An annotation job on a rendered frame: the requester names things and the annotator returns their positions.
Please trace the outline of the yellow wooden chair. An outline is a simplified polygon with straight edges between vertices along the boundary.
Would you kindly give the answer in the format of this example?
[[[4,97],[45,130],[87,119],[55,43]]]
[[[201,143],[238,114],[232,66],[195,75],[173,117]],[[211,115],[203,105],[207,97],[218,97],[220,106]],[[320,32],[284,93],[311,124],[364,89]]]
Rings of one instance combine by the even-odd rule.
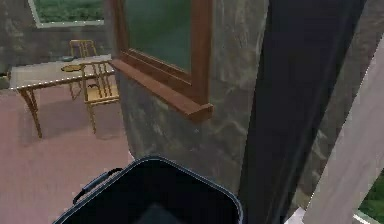
[[[96,133],[94,107],[118,103],[119,92],[110,77],[115,73],[108,60],[81,64],[81,84],[93,133]]]
[[[70,55],[76,58],[86,58],[90,56],[97,56],[98,52],[95,47],[95,42],[90,39],[77,39],[70,40]],[[77,92],[74,91],[74,86],[72,83],[69,84],[69,91],[71,98],[75,100],[81,93],[82,87],[81,83],[78,82],[79,90]]]

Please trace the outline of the brown framed window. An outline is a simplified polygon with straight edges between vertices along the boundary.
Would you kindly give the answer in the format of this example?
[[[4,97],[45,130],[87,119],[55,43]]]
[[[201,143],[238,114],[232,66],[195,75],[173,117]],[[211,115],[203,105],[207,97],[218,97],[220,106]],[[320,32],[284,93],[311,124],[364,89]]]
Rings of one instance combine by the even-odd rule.
[[[110,64],[194,123],[211,118],[214,0],[107,0]]]

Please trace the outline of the black plastic bin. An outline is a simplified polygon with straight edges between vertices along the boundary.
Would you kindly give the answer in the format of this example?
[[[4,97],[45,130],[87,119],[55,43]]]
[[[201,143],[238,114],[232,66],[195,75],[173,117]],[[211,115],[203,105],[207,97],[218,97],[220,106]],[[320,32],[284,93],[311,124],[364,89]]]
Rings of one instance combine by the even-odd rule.
[[[243,224],[234,194],[160,156],[94,178],[52,224]]]

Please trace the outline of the white top wooden table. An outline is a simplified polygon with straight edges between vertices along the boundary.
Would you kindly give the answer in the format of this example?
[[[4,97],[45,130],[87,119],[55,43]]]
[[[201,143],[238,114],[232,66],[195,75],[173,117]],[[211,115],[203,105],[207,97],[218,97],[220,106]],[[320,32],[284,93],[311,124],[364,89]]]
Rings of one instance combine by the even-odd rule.
[[[39,138],[42,137],[42,130],[37,115],[38,108],[34,91],[37,89],[81,82],[81,71],[61,71],[61,68],[66,65],[81,65],[82,63],[104,60],[110,61],[111,56],[100,55],[77,58],[70,62],[53,61],[11,68],[9,89],[17,91],[26,102]]]

